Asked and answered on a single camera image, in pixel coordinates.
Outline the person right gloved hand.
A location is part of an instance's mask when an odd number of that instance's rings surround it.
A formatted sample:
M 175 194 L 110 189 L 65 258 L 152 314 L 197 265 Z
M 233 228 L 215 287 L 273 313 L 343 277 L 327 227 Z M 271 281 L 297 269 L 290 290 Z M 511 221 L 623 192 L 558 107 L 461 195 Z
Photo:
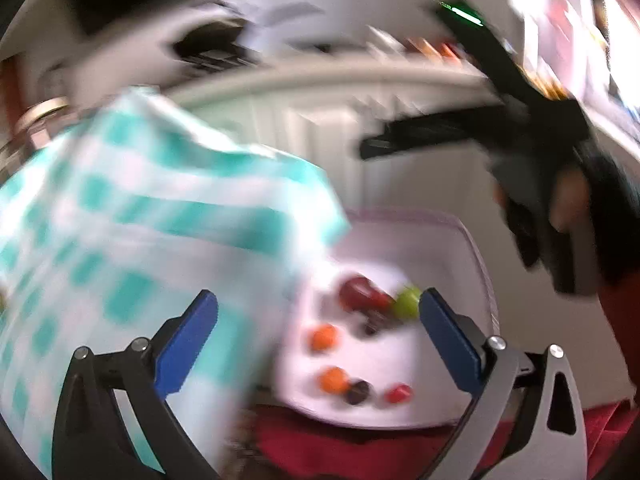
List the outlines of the person right gloved hand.
M 592 141 L 494 157 L 502 218 L 525 269 L 593 296 L 639 271 L 639 182 Z

